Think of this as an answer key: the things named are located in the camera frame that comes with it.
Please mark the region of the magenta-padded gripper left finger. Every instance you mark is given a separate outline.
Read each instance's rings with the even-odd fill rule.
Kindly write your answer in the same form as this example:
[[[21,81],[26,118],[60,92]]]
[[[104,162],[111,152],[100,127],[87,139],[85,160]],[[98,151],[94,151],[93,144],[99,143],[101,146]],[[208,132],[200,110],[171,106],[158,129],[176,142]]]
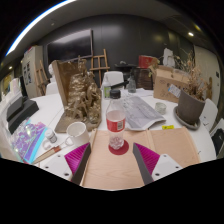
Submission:
[[[43,166],[45,171],[79,185],[91,154],[91,144],[86,143],[66,155],[58,154]]]

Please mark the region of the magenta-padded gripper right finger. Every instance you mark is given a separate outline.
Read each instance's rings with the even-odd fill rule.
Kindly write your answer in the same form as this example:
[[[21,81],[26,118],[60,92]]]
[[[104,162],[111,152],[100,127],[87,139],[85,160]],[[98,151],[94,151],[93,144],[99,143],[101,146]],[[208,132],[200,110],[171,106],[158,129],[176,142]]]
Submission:
[[[168,154],[159,155],[138,143],[133,144],[133,154],[145,185],[182,169]]]

